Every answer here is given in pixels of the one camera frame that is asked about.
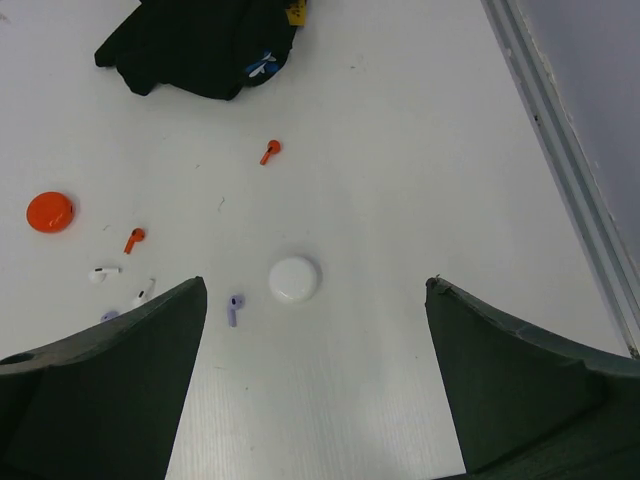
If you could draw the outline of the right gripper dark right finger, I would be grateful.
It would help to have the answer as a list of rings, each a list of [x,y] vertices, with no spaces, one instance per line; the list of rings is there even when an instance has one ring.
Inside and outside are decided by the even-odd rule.
[[[639,362],[426,283],[464,479],[636,479]]]

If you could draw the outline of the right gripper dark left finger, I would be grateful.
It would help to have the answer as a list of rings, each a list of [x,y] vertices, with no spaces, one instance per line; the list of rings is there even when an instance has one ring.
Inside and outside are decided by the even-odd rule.
[[[207,312],[202,278],[1,361],[4,479],[163,479]]]

